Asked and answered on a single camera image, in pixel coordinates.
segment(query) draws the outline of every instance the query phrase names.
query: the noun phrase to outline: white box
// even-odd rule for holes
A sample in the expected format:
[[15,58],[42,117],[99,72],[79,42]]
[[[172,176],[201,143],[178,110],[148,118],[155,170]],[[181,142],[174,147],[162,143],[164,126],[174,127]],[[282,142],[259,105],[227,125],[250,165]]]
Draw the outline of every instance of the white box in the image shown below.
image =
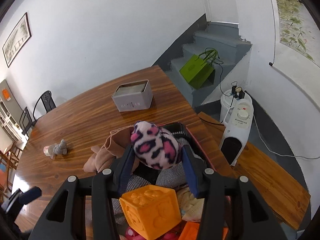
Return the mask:
[[152,98],[149,80],[121,84],[112,95],[119,112],[148,109]]

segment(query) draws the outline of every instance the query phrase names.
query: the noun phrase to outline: embossed cube face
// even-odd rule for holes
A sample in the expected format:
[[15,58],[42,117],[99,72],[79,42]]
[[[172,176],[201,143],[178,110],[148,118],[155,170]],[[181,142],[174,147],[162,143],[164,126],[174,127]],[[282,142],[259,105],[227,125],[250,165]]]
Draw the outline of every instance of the embossed cube face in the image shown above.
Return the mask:
[[128,224],[147,240],[153,240],[181,221],[175,191],[148,185],[127,192],[120,204]]

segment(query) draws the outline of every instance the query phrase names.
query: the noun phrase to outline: white cable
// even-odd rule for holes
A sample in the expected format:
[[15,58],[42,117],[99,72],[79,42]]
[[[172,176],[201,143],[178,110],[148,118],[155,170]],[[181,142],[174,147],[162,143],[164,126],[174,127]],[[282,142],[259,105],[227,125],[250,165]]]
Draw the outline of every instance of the white cable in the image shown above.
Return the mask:
[[255,118],[254,115],[253,115],[253,119],[254,119],[254,122],[256,123],[256,127],[257,127],[257,130],[258,130],[259,137],[260,137],[261,141],[262,141],[263,144],[266,146],[266,148],[268,149],[269,152],[274,153],[274,154],[279,155],[279,156],[285,156],[285,157],[304,158],[304,159],[307,159],[307,160],[317,160],[317,159],[320,159],[320,156],[319,156],[319,157],[316,157],[316,158],[308,158],[308,157],[305,157],[305,156],[281,155],[281,154],[279,154],[279,153],[276,153],[276,152],[271,151],[271,150],[269,149],[269,147],[266,145],[266,143],[265,143],[265,142],[262,140],[262,138],[261,138],[260,131],[259,131],[259,128],[258,128],[258,125],[257,125],[257,121],[256,121],[256,118]]

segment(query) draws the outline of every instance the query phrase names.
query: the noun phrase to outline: beige fabric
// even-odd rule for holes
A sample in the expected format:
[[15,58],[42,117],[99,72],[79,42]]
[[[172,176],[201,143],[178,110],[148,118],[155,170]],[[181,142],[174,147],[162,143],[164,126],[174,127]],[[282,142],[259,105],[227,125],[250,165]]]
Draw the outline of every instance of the beige fabric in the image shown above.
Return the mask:
[[190,192],[188,187],[177,192],[179,208],[182,211],[182,220],[185,221],[200,221],[204,199],[196,199]]
[[[100,172],[103,169],[109,168],[115,158],[122,157],[125,148],[130,144],[130,136],[133,131],[133,126],[125,126],[110,132],[105,144],[91,147],[94,152],[88,161],[84,164],[85,172]],[[136,157],[132,172],[138,167],[139,160]]]

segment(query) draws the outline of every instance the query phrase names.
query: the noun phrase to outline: black chair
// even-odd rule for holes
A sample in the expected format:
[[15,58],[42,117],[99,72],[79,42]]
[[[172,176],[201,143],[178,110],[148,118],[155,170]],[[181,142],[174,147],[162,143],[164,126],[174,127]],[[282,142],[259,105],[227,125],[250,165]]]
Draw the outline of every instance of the black chair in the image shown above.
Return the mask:
[[[25,118],[28,118],[28,124],[27,126],[24,125],[24,120]],[[23,111],[22,111],[22,115],[20,117],[20,120],[19,120],[19,125],[20,127],[23,128],[22,130],[22,135],[26,135],[27,132],[30,130],[31,126],[35,126],[36,124],[36,121],[32,121],[31,119],[31,116],[30,116],[30,113],[29,113],[29,110],[28,108],[26,107]]]
[[44,93],[40,96],[40,98],[38,99],[38,101],[36,102],[35,108],[33,109],[32,115],[33,115],[33,119],[35,119],[35,122],[36,122],[36,120],[37,120],[37,119],[35,118],[35,110],[36,110],[37,104],[38,104],[38,102],[40,101],[40,99],[41,99],[41,101],[42,101],[42,103],[43,103],[43,105],[44,105],[44,109],[46,110],[47,113],[50,112],[52,109],[56,108],[56,105],[55,105],[55,103],[54,103],[54,101],[53,101],[53,99],[52,99],[51,91],[48,90],[48,91],[44,92]]

